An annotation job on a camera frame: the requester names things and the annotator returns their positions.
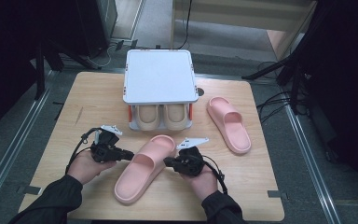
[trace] black sleeve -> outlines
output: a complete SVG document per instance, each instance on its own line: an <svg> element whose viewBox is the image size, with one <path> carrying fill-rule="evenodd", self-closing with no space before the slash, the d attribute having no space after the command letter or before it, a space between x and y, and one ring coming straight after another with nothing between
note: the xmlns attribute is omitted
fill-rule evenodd
<svg viewBox="0 0 358 224"><path fill-rule="evenodd" d="M243 224L240 206L228 195L216 191L202 202L208 224Z"/></svg>
<svg viewBox="0 0 358 224"><path fill-rule="evenodd" d="M83 185L70 175L52 182L24 211L8 223L60 223L70 211L81 205Z"/></svg>

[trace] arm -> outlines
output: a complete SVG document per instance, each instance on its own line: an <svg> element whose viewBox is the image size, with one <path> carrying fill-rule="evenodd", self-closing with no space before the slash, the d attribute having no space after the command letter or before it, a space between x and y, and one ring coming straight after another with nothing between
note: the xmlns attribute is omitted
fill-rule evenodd
<svg viewBox="0 0 358 224"><path fill-rule="evenodd" d="M204 166L198 176L181 175L198 198L202 201L207 223L236 224L246 223L240 206L228 195L217 190L217 180L212 170Z"/></svg>
<svg viewBox="0 0 358 224"><path fill-rule="evenodd" d="M115 161L95 162L90 151L79 153L68 174L49 184L43 194L9 223L60 223L70 211L81 205L81 190L101 171L113 167Z"/></svg>

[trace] gray floor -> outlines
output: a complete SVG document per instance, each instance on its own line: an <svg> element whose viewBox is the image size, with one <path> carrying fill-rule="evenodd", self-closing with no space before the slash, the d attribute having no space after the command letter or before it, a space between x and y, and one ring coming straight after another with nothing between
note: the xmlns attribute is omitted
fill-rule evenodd
<svg viewBox="0 0 358 224"><path fill-rule="evenodd" d="M145 1L133 37L138 39L138 47L153 48L156 45L168 47L170 39L166 29L167 25L170 25L167 20L171 22L167 19L171 17L170 2ZM175 45L181 45L180 39L184 36L183 30L180 29L181 21L178 23ZM242 75L250 75L269 65L265 62L275 61L264 30L193 22L189 27L189 39L185 47L189 46L198 77L241 80ZM101 72L122 71L128 49L129 47L118 51L110 49L111 63L104 66ZM61 109L53 102L65 101L76 74L84 70L67 57L63 58L65 68L60 74L53 76L45 105L26 136L19 155L0 188L0 223L8 222L18 211L23 198L23 195L17 192L18 188L31 181L54 128L54 119ZM93 61L103 64L107 63L109 58L107 54L103 54ZM272 78L262 77L251 83L257 105L281 91L281 87L273 80L275 75L268 76ZM34 103L34 93L33 86L0 121L0 160ZM277 107L278 105L268 106L263 114L267 115ZM345 164L335 164L325 158L324 143L314 129L312 117L298 116L296 119L299 120L317 168L337 209L339 221L336 223L358 223L358 174ZM287 111L284 109L263 122L262 128L276 181L282 194L285 218L280 223L331 223L328 221L329 218L326 218L314 179L310 175L311 168L306 163L304 151L298 142L298 136ZM70 220L69 223L90 223L90 221Z"/></svg>

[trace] hand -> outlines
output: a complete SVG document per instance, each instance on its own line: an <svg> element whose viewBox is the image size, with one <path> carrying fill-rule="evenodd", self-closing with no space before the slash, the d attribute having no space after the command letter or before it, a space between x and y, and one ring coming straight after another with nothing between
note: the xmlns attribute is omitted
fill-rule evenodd
<svg viewBox="0 0 358 224"><path fill-rule="evenodd" d="M82 185L89 183L100 172L112 168L115 161L96 162L91 156L91 151L80 152L72 162L68 175L77 179Z"/></svg>
<svg viewBox="0 0 358 224"><path fill-rule="evenodd" d="M201 201L217 191L217 179L206 165L203 166L201 173L197 176L182 174L180 176L190 184Z"/></svg>

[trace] slide sandal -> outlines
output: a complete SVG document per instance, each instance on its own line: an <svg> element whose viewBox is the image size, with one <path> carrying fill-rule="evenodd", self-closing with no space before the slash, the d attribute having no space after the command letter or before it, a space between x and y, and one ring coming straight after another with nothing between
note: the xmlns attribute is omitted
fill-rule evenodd
<svg viewBox="0 0 358 224"><path fill-rule="evenodd" d="M124 204L136 202L165 167L163 160L175 156L175 147L167 135L157 135L144 144L118 179L116 198Z"/></svg>
<svg viewBox="0 0 358 224"><path fill-rule="evenodd" d="M186 105L164 105L164 124L172 131L183 130L187 125Z"/></svg>
<svg viewBox="0 0 358 224"><path fill-rule="evenodd" d="M152 131L159 126L158 105L137 105L136 124L142 131Z"/></svg>
<svg viewBox="0 0 358 224"><path fill-rule="evenodd" d="M207 110L229 149L239 154L250 150L251 141L242 124L242 115L228 100L214 97L209 101Z"/></svg>

